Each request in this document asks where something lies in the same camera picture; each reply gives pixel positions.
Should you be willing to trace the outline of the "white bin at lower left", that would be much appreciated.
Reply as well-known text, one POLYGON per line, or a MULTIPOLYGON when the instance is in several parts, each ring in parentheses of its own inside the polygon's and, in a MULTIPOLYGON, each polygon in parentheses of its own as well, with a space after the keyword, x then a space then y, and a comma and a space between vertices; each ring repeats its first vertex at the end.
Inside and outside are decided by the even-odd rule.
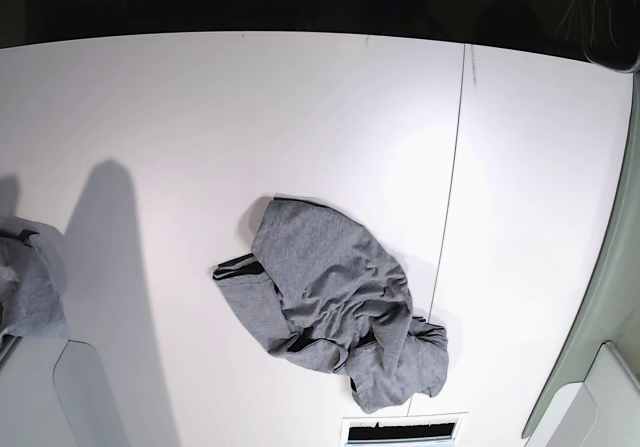
POLYGON ((97 350, 66 339, 1 347, 3 446, 130 444, 97 350))

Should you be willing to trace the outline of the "white bin at lower right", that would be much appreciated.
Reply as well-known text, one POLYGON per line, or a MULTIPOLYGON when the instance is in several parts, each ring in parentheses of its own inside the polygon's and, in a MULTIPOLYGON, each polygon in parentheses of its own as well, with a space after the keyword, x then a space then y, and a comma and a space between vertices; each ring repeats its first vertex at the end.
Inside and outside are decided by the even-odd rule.
POLYGON ((528 446, 639 447, 639 379, 611 342, 586 379, 561 387, 528 446))

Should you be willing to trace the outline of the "grey t-shirt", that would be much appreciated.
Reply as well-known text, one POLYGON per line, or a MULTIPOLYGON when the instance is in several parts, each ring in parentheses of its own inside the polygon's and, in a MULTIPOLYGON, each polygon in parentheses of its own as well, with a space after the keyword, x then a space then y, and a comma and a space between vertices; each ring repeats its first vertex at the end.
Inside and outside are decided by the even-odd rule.
POLYGON ((212 279, 269 355, 348 377, 367 414, 435 397, 446 383, 445 328, 415 314, 400 263, 331 207, 274 198, 250 253, 212 279))

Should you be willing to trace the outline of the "grey cloth pile at left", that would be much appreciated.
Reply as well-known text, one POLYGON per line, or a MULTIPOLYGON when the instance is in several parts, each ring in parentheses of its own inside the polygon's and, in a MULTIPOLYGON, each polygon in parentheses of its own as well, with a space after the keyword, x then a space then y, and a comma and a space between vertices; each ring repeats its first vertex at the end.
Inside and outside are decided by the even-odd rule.
POLYGON ((66 272, 54 228, 1 218, 1 334, 66 338, 66 272))

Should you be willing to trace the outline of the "white bin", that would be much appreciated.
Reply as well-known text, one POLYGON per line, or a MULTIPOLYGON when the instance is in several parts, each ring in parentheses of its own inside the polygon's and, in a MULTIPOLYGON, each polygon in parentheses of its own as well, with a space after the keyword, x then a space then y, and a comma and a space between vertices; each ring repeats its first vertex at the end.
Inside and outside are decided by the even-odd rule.
POLYGON ((130 444, 97 350, 66 339, 1 347, 3 446, 130 444))
POLYGON ((586 379, 561 387, 528 446, 639 447, 639 379, 611 342, 586 379))

